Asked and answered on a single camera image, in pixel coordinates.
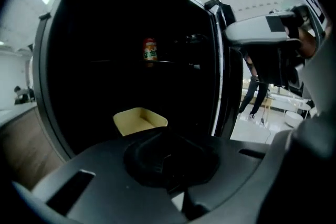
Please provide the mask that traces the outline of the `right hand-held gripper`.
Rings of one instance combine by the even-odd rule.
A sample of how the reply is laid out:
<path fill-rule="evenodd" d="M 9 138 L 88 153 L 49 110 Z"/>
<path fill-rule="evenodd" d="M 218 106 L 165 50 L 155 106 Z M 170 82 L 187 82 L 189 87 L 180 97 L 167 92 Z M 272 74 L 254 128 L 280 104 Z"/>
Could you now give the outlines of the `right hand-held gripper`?
<path fill-rule="evenodd" d="M 301 70 L 327 36 L 329 21 L 317 0 L 284 0 L 281 10 L 229 25 L 224 34 L 232 47 L 249 45 L 250 56 L 263 83 L 301 91 Z M 306 59 L 299 53 L 298 28 L 315 37 L 317 49 Z"/>

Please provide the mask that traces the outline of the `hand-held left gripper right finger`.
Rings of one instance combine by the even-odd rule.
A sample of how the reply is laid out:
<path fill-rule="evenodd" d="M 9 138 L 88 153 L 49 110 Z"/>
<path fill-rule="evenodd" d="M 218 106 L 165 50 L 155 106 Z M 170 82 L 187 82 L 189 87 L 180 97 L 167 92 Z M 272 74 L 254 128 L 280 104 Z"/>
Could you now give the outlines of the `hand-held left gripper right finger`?
<path fill-rule="evenodd" d="M 222 141 L 218 150 L 211 180 L 185 192 L 188 221 L 336 221 L 336 113 L 270 145 Z"/>

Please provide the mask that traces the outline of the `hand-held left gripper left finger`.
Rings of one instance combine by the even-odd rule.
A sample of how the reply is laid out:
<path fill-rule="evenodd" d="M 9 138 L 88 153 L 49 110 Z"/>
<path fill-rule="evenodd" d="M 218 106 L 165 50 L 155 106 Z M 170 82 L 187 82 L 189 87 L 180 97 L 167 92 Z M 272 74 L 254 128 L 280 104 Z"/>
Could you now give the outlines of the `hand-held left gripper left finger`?
<path fill-rule="evenodd" d="M 43 178 L 29 191 L 13 183 L 27 207 L 25 224 L 185 224 L 163 188 L 139 184 L 123 156 L 140 132 L 96 144 Z"/>

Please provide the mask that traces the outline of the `yellow paper tray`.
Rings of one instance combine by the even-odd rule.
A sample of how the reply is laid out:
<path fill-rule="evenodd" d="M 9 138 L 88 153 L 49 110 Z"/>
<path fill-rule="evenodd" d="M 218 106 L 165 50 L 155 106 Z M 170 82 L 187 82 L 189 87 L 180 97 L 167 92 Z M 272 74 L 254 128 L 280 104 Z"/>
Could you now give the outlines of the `yellow paper tray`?
<path fill-rule="evenodd" d="M 119 112 L 113 121 L 122 136 L 168 125 L 165 117 L 141 107 Z"/>

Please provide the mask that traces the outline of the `black cabinet box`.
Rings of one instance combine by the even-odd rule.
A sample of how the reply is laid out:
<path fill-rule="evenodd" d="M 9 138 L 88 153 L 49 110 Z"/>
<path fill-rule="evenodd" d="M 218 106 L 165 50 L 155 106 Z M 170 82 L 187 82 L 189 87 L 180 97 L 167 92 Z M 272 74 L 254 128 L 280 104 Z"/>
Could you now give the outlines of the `black cabinet box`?
<path fill-rule="evenodd" d="M 50 0 L 39 18 L 33 76 L 42 122 L 60 156 L 121 136 L 113 116 L 151 110 L 174 131 L 229 138 L 242 59 L 220 0 Z M 143 58 L 154 38 L 158 60 Z"/>

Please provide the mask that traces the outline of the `person's right hand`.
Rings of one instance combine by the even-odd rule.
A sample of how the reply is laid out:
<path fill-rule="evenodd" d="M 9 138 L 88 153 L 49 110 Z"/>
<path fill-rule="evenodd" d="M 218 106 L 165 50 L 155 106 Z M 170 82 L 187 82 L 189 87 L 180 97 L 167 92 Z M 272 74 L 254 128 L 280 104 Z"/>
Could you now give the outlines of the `person's right hand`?
<path fill-rule="evenodd" d="M 317 49 L 317 42 L 314 36 L 312 36 L 308 31 L 299 27 L 299 40 L 301 42 L 299 53 L 306 59 L 313 57 Z"/>

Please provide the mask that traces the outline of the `white round stool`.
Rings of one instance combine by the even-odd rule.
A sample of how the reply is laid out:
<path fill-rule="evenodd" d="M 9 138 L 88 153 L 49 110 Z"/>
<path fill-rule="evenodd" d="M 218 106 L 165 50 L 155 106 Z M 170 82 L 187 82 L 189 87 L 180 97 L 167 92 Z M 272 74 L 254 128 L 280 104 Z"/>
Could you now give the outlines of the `white round stool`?
<path fill-rule="evenodd" d="M 285 112 L 284 122 L 290 127 L 297 127 L 303 120 L 303 117 L 298 113 L 292 111 Z"/>

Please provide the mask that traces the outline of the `white low table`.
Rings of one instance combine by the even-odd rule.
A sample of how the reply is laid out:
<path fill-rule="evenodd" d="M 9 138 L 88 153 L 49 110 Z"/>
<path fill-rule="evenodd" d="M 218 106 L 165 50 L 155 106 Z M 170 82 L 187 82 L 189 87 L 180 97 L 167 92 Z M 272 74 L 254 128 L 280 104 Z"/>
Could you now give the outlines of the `white low table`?
<path fill-rule="evenodd" d="M 271 100 L 271 107 L 284 111 L 298 112 L 309 111 L 311 106 L 307 104 L 307 100 L 295 97 L 287 97 L 284 95 L 271 94 L 268 99 Z"/>

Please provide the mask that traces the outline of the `grey desk with wooden sides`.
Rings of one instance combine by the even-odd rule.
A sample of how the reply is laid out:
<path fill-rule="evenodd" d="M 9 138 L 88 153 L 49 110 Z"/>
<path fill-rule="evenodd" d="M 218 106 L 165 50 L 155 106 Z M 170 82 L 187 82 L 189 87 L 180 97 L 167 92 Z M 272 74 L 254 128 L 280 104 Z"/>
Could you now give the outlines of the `grey desk with wooden sides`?
<path fill-rule="evenodd" d="M 16 105 L 0 113 L 0 157 L 9 168 L 10 179 L 28 190 L 65 163 L 48 137 L 34 103 Z"/>

